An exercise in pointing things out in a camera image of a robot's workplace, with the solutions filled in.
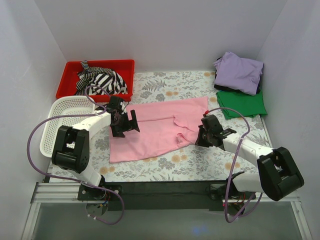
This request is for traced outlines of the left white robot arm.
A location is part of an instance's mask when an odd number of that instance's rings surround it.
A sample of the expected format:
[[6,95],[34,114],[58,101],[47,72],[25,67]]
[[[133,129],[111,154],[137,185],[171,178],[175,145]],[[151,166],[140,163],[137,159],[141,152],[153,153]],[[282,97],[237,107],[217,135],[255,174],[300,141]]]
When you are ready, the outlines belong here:
[[112,96],[109,103],[90,113],[73,126],[58,128],[51,155],[51,162],[71,172],[81,183],[89,184],[89,194],[95,200],[106,196],[106,187],[101,184],[102,176],[90,163],[90,140],[99,131],[111,127],[113,137],[124,138],[124,132],[140,131],[135,110],[126,110],[124,100]]

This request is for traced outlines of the pink t shirt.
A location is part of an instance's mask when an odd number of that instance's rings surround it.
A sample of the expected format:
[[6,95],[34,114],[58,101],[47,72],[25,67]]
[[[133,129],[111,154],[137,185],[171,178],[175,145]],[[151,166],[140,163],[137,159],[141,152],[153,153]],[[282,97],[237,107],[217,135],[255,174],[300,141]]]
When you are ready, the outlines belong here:
[[109,137],[109,161],[139,161],[195,144],[207,96],[182,100],[130,105],[135,110],[140,131],[125,132],[125,137]]

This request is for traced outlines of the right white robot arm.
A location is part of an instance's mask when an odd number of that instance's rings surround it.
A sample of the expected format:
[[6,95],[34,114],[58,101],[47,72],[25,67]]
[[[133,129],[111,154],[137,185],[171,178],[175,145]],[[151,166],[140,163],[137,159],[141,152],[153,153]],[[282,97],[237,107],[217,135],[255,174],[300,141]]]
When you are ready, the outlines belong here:
[[223,129],[214,115],[204,115],[195,142],[201,147],[216,147],[233,153],[257,167],[257,173],[232,173],[226,180],[225,193],[237,199],[244,192],[263,193],[279,201],[304,186],[304,178],[290,151],[285,147],[259,145],[231,128]]

